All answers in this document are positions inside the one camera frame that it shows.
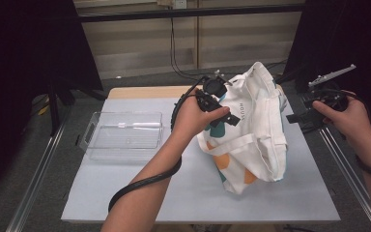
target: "human arm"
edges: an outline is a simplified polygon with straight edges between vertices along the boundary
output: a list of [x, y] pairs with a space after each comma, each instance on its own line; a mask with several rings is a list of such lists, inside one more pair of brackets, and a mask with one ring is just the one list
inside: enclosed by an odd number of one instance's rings
[[[346, 136], [362, 162], [371, 167], [371, 124], [363, 103], [348, 97], [348, 108], [343, 112], [319, 101], [314, 101], [313, 107], [327, 117], [326, 123], [332, 123]], [[363, 172], [363, 178], [371, 198], [371, 175]]]
[[[177, 114], [170, 136], [131, 183], [171, 169], [191, 139], [202, 131], [210, 121], [220, 118], [228, 112], [228, 107], [222, 107], [212, 112], [203, 112], [195, 97], [188, 97]], [[169, 183], [170, 178], [167, 178], [124, 195], [109, 212], [101, 231], [150, 231]]]

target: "white tote bag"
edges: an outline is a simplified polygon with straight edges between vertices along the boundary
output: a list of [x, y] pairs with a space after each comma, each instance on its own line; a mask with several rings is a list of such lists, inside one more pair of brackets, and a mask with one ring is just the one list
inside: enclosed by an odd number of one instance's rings
[[200, 148], [214, 157], [225, 189], [240, 194], [255, 180], [275, 182], [283, 178], [287, 142], [281, 111], [286, 97], [260, 62], [229, 80], [219, 100], [240, 117], [234, 127], [208, 125], [197, 135]]

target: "teal pattern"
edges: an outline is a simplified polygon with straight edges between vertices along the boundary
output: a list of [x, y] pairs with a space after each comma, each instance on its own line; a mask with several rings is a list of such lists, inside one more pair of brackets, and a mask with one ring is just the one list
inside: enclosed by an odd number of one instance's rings
[[227, 180], [227, 178], [225, 178], [224, 174], [222, 174], [221, 171], [218, 170], [218, 168], [216, 170], [219, 173], [219, 177], [221, 178], [221, 182], [224, 183]]
[[219, 122], [219, 124], [215, 127], [211, 126], [210, 124], [207, 125], [205, 131], [210, 131], [211, 137], [223, 137], [225, 135], [225, 124], [224, 122]]

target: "power cord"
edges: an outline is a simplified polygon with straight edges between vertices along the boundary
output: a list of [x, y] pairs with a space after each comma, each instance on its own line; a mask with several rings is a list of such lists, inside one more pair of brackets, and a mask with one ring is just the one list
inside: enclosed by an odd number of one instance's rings
[[292, 227], [290, 224], [287, 224], [285, 227], [283, 227], [283, 230], [289, 230], [290, 232], [294, 232], [294, 231], [315, 232], [314, 230], [310, 230], [310, 229]]
[[[171, 17], [170, 21], [171, 21], [170, 62], [171, 62], [171, 68], [173, 69], [173, 71], [177, 75], [179, 75], [183, 78], [193, 79], [193, 80], [198, 80], [198, 78], [194, 78], [194, 76], [212, 75], [212, 73], [210, 73], [210, 72], [189, 73], [189, 72], [184, 72], [184, 71], [180, 70], [179, 66], [177, 65], [177, 58], [176, 58], [176, 39], [175, 39], [175, 35], [174, 35], [174, 19]], [[279, 65], [286, 64], [287, 61], [288, 61], [288, 59], [285, 59], [285, 60], [282, 60], [282, 61], [279, 61], [279, 62], [275, 62], [275, 63], [269, 63], [265, 66], [265, 68], [267, 68], [267, 70], [270, 70], [270, 69], [273, 69], [273, 68], [275, 68]], [[240, 74], [240, 73], [238, 73], [238, 72], [222, 72], [222, 74], [237, 75], [237, 74]]]
[[[196, 83], [194, 83], [191, 88], [189, 88], [187, 90], [187, 92], [185, 92], [185, 94], [182, 95], [182, 97], [179, 99], [179, 101], [176, 103], [176, 107], [174, 108], [173, 110], [173, 114], [171, 116], [171, 130], [173, 130], [174, 128], [174, 124], [176, 122], [176, 117], [177, 117], [177, 114], [180, 110], [180, 108], [182, 107], [183, 103], [186, 101], [186, 99], [188, 97], [191, 97], [191, 95], [189, 94], [198, 84], [200, 84], [200, 82], [204, 79], [204, 77], [198, 79], [198, 81]], [[174, 165], [170, 170], [168, 171], [165, 171], [161, 174], [158, 174], [156, 176], [153, 176], [153, 177], [149, 177], [149, 178], [146, 178], [144, 180], [140, 180], [140, 181], [137, 181], [137, 182], [134, 182], [134, 183], [131, 183], [129, 185], [127, 185], [126, 187], [120, 189], [118, 192], [116, 192], [116, 194], [113, 195], [113, 197], [110, 199], [110, 202], [109, 202], [109, 205], [108, 205], [108, 212], [111, 211], [111, 209], [113, 208], [113, 206], [116, 204], [116, 202], [122, 197], [124, 196], [125, 194], [133, 191], [133, 190], [136, 190], [136, 189], [140, 189], [142, 187], [145, 187], [147, 185], [150, 185], [152, 183], [156, 183], [156, 182], [159, 182], [159, 181], [162, 181], [164, 179], [167, 179], [171, 176], [173, 176], [174, 174], [176, 174], [180, 167], [182, 166], [182, 158], [180, 158], [176, 165]]]
[[290, 123], [298, 122], [302, 124], [300, 129], [303, 133], [314, 131], [323, 126], [322, 120], [325, 118], [325, 116], [312, 107], [312, 103], [314, 101], [321, 101], [335, 110], [344, 111], [348, 107], [348, 101], [346, 100], [346, 97], [349, 96], [363, 103], [367, 112], [368, 119], [369, 121], [371, 120], [370, 110], [366, 102], [361, 97], [355, 94], [338, 89], [320, 89], [313, 90], [310, 93], [313, 95], [313, 97], [310, 100], [303, 102], [307, 110], [300, 115], [287, 116]]

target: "black curtain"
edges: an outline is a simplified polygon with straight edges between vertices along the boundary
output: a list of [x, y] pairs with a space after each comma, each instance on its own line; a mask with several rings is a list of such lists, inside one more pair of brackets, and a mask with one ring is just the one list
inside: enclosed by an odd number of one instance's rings
[[102, 89], [81, 24], [56, 19], [76, 16], [72, 0], [0, 1], [0, 175], [50, 80], [62, 91]]
[[355, 70], [334, 81], [365, 99], [371, 110], [371, 1], [325, 2], [325, 7], [309, 7], [302, 13], [285, 72], [294, 73], [297, 90], [305, 92], [318, 74], [355, 64]]

